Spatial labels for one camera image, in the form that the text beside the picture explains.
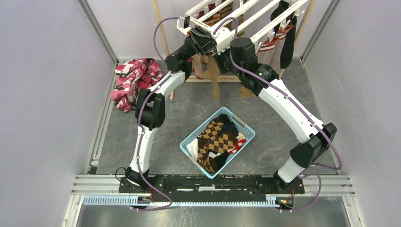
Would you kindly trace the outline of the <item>black sock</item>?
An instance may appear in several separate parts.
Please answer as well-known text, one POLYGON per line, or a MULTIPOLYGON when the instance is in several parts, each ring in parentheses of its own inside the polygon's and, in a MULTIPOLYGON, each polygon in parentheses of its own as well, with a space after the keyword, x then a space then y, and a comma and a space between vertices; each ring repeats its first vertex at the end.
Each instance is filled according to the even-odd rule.
MULTIPOLYGON (((293 53, 294 53, 294 42, 295 42, 295 34, 296 34, 296 26, 297 26, 297 16, 292 13, 290 16, 286 18, 286 21, 290 21, 288 25, 293 25, 293 28, 291 31, 287 34, 286 40, 284 43, 283 51, 281 54, 281 69, 287 68, 293 58, 293 53)), ((277 33, 280 29, 280 24, 274 27, 275 33, 277 33)))

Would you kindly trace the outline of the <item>brown striped sock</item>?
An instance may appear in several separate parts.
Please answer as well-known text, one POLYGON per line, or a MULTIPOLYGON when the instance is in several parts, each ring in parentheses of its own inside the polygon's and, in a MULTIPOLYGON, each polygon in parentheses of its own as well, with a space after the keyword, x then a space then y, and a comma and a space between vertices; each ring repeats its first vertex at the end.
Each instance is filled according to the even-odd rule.
MULTIPOLYGON (((220 10, 220 19, 223 20, 226 17, 228 17, 232 12, 233 12, 233 3, 229 3, 227 6, 225 6, 223 9, 220 10)), ((237 18, 237 22, 239 25, 241 25, 244 22, 244 13, 241 14, 238 18, 237 18)), ((232 30, 233 28, 233 24, 232 22, 229 22, 227 24, 224 25, 224 27, 226 27, 229 30, 232 30)), ((238 32, 237 36, 238 37, 243 37, 245 35, 245 31, 241 31, 238 32)))

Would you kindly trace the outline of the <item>beige pink sock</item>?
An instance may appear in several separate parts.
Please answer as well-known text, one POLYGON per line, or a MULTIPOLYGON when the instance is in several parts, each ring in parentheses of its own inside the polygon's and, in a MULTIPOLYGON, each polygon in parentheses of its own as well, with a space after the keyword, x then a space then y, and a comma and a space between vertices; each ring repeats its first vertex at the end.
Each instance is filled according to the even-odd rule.
POLYGON ((280 66, 281 54, 283 51, 286 36, 291 31, 292 28, 293 28, 293 25, 287 25, 286 28, 284 28, 284 29, 280 28, 274 37, 276 39, 276 42, 274 45, 274 49, 272 50, 272 55, 270 58, 269 65, 278 74, 280 74, 280 72, 281 72, 281 66, 280 66))

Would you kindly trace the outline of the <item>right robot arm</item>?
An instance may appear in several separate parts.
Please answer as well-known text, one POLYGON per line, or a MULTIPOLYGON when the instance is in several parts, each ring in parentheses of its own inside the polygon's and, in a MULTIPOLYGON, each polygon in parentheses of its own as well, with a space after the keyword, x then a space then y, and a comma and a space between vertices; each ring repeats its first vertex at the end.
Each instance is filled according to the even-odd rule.
POLYGON ((258 62, 250 38, 236 38, 226 47, 216 47, 214 58, 221 72, 237 75, 245 88, 279 114, 298 139, 299 143, 290 150, 289 159, 274 174, 274 189, 279 193, 287 192, 292 181, 333 145, 336 126, 325 124, 311 114, 289 92, 271 66, 258 62))

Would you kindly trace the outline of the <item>tan ribbed sock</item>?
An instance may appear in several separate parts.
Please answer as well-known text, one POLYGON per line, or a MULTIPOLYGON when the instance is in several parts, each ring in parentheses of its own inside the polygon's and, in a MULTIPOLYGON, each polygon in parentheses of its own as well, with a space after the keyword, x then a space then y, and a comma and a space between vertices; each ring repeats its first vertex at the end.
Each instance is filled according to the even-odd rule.
POLYGON ((246 98, 255 96, 255 94, 251 90, 245 88, 244 86, 241 86, 239 88, 239 95, 242 99, 246 99, 246 98))
POLYGON ((209 79, 212 83, 212 94, 216 100, 220 99, 218 78, 220 76, 220 70, 212 55, 207 56, 207 69, 204 72, 204 78, 209 79))

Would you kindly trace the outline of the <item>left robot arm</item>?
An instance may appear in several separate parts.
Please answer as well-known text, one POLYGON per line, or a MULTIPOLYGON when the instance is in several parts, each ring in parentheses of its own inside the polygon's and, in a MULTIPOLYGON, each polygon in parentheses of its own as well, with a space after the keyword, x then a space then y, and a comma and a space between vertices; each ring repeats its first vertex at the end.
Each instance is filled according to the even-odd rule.
POLYGON ((216 49, 218 31, 208 31, 200 26, 188 31, 184 43, 165 58, 167 73, 148 89, 142 88, 136 103, 138 136, 133 159, 125 172, 125 178, 136 192, 148 188, 149 158, 153 140, 166 117, 166 95, 185 82, 192 73, 194 55, 205 55, 216 49))

